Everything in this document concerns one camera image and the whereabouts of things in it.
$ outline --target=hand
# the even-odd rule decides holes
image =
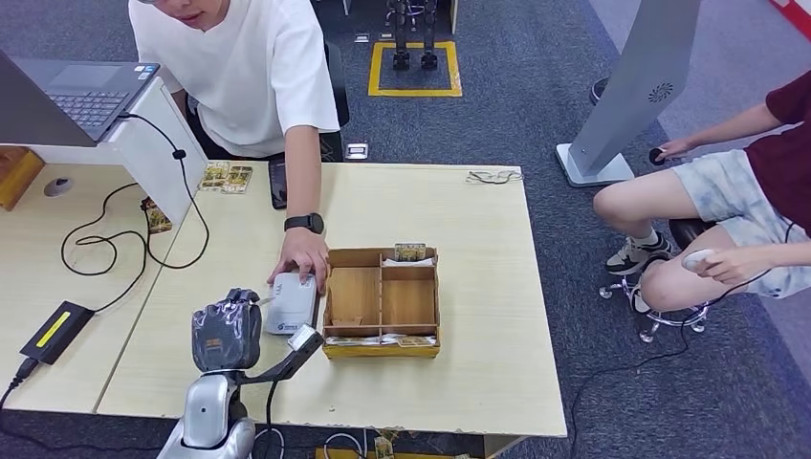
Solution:
[[[323,236],[306,228],[288,229],[284,235],[279,262],[268,278],[268,283],[273,285],[277,275],[288,273],[296,267],[302,282],[307,279],[308,273],[314,273],[318,291],[324,293],[327,278],[327,244]]]
[[[690,139],[684,138],[664,143],[660,145],[659,148],[664,152],[660,154],[656,158],[656,160],[662,161],[665,158],[675,158],[683,156],[687,154],[690,150],[694,149],[695,145],[692,144]]]
[[[730,286],[743,284],[776,266],[770,247],[737,247],[714,253],[698,264],[696,273]]]

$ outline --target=cardboard box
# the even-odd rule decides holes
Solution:
[[[384,266],[394,249],[338,249],[329,252],[330,274],[324,309],[326,339],[373,338],[385,334],[436,337],[427,347],[399,344],[324,344],[328,358],[436,357],[440,349],[439,280],[436,249],[432,266]]]
[[[0,208],[13,209],[44,166],[28,148],[0,146]]]

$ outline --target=laptop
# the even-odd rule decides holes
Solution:
[[[10,58],[0,51],[0,143],[96,146],[158,68]]]

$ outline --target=smartphone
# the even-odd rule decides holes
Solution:
[[[271,205],[276,210],[287,208],[287,179],[284,157],[268,161],[268,177],[271,180]]]

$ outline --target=card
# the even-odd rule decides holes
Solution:
[[[375,438],[375,456],[378,459],[394,459],[394,447],[384,437]]]
[[[149,234],[158,234],[172,230],[172,222],[170,222],[158,206],[155,205],[152,198],[144,199],[141,201],[141,204],[143,208],[146,209],[146,219],[149,222]]]
[[[397,338],[400,347],[430,347],[433,343],[426,337],[401,337]]]
[[[395,244],[394,261],[420,261],[426,258],[425,244]]]
[[[203,191],[219,191],[228,179],[229,169],[229,164],[226,161],[208,163],[206,173],[200,182],[200,189]]]
[[[253,168],[247,165],[233,165],[228,173],[222,191],[226,194],[243,194],[248,190]]]

